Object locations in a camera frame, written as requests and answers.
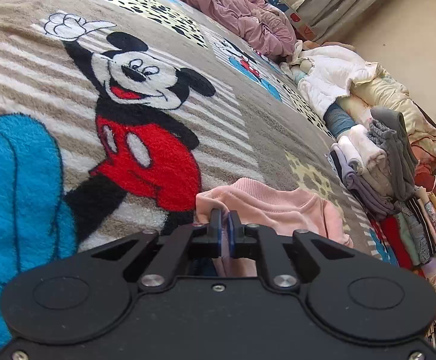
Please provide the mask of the beige patterned folded blanket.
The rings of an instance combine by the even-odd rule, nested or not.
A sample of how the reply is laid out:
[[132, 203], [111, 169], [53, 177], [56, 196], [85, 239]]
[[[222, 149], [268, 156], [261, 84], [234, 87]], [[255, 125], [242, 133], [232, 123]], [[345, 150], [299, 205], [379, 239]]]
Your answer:
[[353, 126], [339, 137], [338, 146], [347, 164], [379, 195], [394, 197], [387, 154], [369, 139], [366, 127]]

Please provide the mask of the white padded jacket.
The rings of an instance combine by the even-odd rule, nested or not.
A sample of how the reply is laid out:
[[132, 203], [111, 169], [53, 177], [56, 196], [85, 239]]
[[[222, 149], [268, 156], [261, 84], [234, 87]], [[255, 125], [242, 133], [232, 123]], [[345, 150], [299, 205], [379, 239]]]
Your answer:
[[380, 72], [378, 63], [365, 61], [352, 46], [312, 41], [297, 41], [280, 69], [320, 117], [336, 100], [350, 96], [352, 86], [367, 84]]

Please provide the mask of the Mickey Mouse fleece blanket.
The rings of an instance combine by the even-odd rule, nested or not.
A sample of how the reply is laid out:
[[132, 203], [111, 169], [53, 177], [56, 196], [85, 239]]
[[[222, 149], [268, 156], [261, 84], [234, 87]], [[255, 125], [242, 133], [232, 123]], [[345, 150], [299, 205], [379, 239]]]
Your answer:
[[[386, 251], [278, 66], [177, 0], [0, 0], [0, 293], [19, 273], [192, 221], [242, 178], [314, 232]], [[10, 339], [0, 315], [0, 348]]]

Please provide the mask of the lilac grey folded blanket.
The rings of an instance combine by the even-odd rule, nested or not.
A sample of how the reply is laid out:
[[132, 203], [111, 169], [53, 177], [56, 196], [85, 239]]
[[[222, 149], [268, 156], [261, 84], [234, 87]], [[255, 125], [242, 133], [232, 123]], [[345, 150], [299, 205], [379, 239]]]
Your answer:
[[361, 175], [358, 175], [348, 165], [345, 155], [337, 143], [331, 145], [330, 154], [344, 186], [374, 219], [383, 220], [389, 215], [399, 213], [397, 205], [379, 195]]

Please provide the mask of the pink child sweatshirt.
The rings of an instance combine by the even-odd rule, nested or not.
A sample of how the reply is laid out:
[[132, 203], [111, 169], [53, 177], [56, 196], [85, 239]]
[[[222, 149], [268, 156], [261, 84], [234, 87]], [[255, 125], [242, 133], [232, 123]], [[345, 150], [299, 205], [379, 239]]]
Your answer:
[[354, 246], [335, 205], [305, 189], [281, 191], [258, 180], [241, 178], [196, 195], [198, 222], [207, 223], [214, 209], [223, 215], [236, 211], [242, 224], [265, 225], [281, 236], [308, 230], [349, 248]]

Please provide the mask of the crumpled purple quilt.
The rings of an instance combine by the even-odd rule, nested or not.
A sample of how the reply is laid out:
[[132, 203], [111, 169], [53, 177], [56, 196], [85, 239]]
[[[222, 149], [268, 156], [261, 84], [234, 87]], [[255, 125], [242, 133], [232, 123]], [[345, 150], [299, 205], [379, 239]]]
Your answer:
[[297, 42], [285, 14], [265, 0], [181, 0], [247, 41], [269, 59], [293, 55]]

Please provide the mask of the cream rumpled quilt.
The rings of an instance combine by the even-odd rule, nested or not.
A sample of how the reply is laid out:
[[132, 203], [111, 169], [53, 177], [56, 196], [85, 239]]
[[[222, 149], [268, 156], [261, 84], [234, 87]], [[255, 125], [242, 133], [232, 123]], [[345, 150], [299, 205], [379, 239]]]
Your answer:
[[404, 85], [388, 73], [382, 73], [368, 83], [352, 85], [351, 92], [371, 107], [384, 107], [401, 112], [410, 144], [427, 153], [427, 162], [436, 162], [436, 128], [412, 101]]

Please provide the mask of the dark grey folded blanket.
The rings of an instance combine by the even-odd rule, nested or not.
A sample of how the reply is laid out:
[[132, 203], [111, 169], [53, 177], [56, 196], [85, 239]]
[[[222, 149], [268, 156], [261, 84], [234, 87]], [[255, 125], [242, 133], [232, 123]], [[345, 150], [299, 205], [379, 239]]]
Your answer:
[[418, 161], [411, 150], [403, 114], [374, 106], [371, 116], [367, 135], [386, 152], [394, 197], [404, 202], [414, 194]]

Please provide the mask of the red folded garment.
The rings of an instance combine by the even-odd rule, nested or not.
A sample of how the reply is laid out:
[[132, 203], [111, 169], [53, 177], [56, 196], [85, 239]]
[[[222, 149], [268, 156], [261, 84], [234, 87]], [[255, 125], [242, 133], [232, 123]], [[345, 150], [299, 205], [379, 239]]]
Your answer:
[[394, 216], [388, 216], [380, 222], [381, 230], [394, 252], [394, 256], [400, 267], [411, 270], [413, 268], [411, 258], [401, 240], [399, 225]]

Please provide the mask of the teal folded garment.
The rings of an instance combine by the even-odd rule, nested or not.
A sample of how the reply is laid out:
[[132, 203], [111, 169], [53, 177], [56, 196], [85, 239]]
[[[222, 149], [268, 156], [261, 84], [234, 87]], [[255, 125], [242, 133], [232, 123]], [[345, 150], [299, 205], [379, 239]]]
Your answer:
[[415, 242], [409, 231], [408, 223], [402, 213], [398, 213], [395, 217], [399, 225], [400, 239], [403, 242], [405, 250], [408, 252], [409, 258], [411, 259], [412, 266], [419, 267], [420, 256], [417, 253], [417, 248], [415, 246]]

